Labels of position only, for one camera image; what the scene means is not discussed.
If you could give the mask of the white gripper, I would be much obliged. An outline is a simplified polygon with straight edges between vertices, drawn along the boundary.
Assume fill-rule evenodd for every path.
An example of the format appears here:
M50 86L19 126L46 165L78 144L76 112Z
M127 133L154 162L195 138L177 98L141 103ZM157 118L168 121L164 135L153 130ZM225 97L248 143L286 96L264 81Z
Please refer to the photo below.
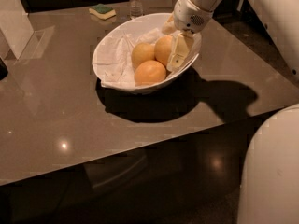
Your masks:
M212 12L201 9L192 0L177 0L173 14L162 26L162 33L165 35L173 34L177 29L184 32L172 36L171 52L166 66L169 72L175 72L183 65L194 43L192 34L201 32L212 15Z

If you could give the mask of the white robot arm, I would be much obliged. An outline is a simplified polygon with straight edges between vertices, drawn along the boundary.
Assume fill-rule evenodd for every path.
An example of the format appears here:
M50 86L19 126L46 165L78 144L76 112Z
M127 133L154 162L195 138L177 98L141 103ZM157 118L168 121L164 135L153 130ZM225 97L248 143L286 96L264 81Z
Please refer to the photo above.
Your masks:
M162 32L201 32L222 0L177 0ZM248 0L282 58L299 80L299 0Z

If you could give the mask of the white robot base shell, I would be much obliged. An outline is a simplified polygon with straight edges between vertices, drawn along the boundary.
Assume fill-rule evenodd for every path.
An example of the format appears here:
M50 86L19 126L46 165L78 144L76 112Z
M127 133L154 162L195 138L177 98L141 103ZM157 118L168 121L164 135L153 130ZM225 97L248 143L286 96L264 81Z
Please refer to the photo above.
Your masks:
M299 105L278 111L252 137L237 224L299 224Z

